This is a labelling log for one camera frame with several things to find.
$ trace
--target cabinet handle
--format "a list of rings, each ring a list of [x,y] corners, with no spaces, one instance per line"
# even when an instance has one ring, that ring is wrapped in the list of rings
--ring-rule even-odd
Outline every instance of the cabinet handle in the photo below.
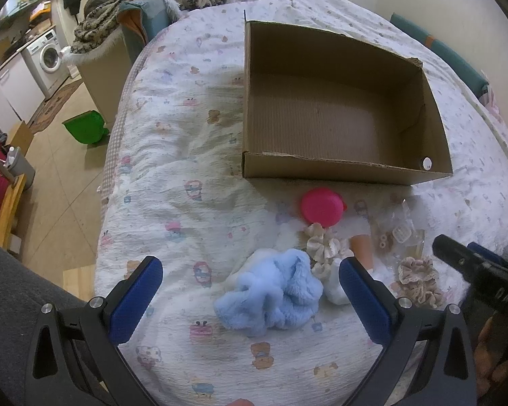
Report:
[[[9,73],[9,69],[6,69],[6,71],[0,75],[0,80],[3,80],[8,73]]]

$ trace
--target white bedding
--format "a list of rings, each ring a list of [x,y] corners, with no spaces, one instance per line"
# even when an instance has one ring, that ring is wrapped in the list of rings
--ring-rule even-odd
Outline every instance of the white bedding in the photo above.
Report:
[[[345,33],[417,57],[442,115],[454,176],[413,187],[240,175],[244,11]],[[348,211],[342,236],[358,219],[399,198],[435,236],[508,250],[508,141],[453,70],[386,20],[347,0],[259,0],[195,10],[151,43],[143,69],[123,93],[114,189],[100,238],[96,293],[107,294],[146,255],[164,265],[162,286],[121,351],[161,403],[256,406],[342,404],[380,351],[350,306],[323,298],[297,331],[247,338],[225,330],[213,301],[222,283],[260,247],[304,247],[302,193],[320,184],[339,192]],[[439,261],[447,302],[465,286]],[[392,277],[383,267],[386,284]]]

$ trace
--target open cardboard box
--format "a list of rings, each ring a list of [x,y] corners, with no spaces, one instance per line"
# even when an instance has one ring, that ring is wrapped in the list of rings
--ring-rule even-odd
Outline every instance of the open cardboard box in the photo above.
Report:
[[[421,62],[310,27],[247,21],[243,141],[246,178],[415,184],[452,174]]]

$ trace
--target green dustpan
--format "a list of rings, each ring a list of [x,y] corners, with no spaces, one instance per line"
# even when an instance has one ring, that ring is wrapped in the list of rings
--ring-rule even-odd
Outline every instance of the green dustpan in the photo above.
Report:
[[[77,142],[87,145],[99,142],[109,134],[109,130],[103,127],[102,115],[94,110],[72,117],[62,123]]]

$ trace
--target bed sheet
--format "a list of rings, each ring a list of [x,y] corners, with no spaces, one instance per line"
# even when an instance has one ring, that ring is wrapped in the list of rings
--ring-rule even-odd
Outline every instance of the bed sheet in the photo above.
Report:
[[[244,13],[329,29],[417,57],[446,129],[454,175],[412,187],[241,178]],[[388,21],[347,0],[259,0],[194,10],[150,44],[121,99],[112,193],[96,264],[107,294],[145,255],[164,281],[121,351],[168,405],[342,404],[380,352],[350,306],[322,298],[296,331],[248,338],[219,324],[222,283],[256,249],[304,247],[297,201],[327,185],[348,203],[337,225],[351,236],[407,198],[426,230],[424,252],[445,233],[508,250],[508,140],[453,70]],[[438,260],[447,302],[465,285]],[[393,275],[377,268],[390,285]]]

